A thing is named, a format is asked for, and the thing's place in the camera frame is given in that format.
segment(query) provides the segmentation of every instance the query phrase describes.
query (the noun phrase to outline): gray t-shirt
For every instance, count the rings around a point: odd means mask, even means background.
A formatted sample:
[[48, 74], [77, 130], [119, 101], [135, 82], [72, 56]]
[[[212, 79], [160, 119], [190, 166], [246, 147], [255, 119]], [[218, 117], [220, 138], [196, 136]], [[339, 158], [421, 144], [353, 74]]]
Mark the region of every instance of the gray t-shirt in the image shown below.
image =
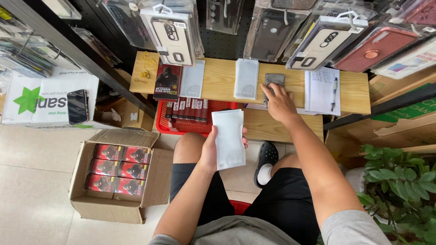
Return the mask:
[[[345, 210], [328, 217], [321, 229], [325, 245], [365, 244], [391, 245], [389, 240], [365, 212]], [[226, 216], [197, 227], [191, 244], [299, 245], [276, 226], [259, 218]], [[164, 234], [151, 239], [149, 245], [180, 245]]]

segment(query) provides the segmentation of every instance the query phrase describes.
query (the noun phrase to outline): black crocs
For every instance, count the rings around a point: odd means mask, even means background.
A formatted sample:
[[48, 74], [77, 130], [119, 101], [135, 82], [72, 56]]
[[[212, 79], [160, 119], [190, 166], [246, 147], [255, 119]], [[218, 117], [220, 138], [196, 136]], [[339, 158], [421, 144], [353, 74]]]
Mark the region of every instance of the black crocs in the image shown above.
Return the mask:
[[277, 148], [270, 142], [263, 143], [259, 151], [259, 163], [257, 164], [256, 172], [254, 172], [254, 184], [257, 187], [264, 187], [264, 185], [259, 184], [257, 181], [257, 175], [259, 174], [260, 168], [266, 163], [274, 166], [278, 161], [279, 152], [277, 151]]

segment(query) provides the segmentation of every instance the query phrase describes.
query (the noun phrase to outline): potted plant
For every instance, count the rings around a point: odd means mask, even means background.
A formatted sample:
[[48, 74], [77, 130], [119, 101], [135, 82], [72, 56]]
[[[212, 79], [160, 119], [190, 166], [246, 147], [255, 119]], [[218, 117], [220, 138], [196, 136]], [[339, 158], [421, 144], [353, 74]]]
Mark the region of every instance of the potted plant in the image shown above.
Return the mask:
[[436, 245], [436, 164], [402, 149], [363, 145], [362, 151], [369, 161], [357, 196], [365, 210], [393, 243]]

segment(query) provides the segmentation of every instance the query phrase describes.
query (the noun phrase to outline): hand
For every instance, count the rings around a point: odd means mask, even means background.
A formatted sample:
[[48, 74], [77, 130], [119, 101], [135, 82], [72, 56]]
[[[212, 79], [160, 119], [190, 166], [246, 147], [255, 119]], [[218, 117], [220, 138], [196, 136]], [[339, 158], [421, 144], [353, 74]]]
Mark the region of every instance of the hand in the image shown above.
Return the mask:
[[260, 87], [266, 97], [268, 97], [268, 112], [271, 114], [272, 118], [281, 123], [285, 123], [292, 120], [295, 115], [298, 115], [297, 108], [293, 101], [293, 94], [286, 93], [283, 86], [275, 83], [269, 84], [268, 87], [274, 90], [275, 95], [265, 84], [261, 84]]
[[[242, 133], [247, 133], [246, 128], [242, 128]], [[217, 171], [217, 146], [215, 144], [215, 139], [218, 134], [218, 129], [216, 126], [212, 126], [212, 131], [209, 133], [208, 138], [203, 144], [203, 149], [201, 150], [201, 157], [197, 163], [197, 166], [206, 170], [209, 173], [215, 173]], [[242, 143], [247, 149], [248, 140], [242, 136]]]

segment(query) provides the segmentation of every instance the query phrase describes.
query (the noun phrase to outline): pink phone case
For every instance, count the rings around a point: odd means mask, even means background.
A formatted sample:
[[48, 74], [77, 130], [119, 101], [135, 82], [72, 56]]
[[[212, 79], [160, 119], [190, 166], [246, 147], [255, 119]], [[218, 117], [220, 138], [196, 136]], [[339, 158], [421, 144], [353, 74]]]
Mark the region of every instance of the pink phone case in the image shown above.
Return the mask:
[[410, 12], [404, 20], [407, 23], [436, 25], [436, 0], [428, 0]]
[[[384, 32], [388, 32], [389, 34], [373, 43], [373, 40]], [[368, 69], [368, 67], [413, 42], [416, 37], [417, 35], [413, 32], [399, 30], [393, 27], [383, 27], [366, 40], [361, 47], [353, 50], [342, 58], [334, 67], [345, 71], [363, 72]]]

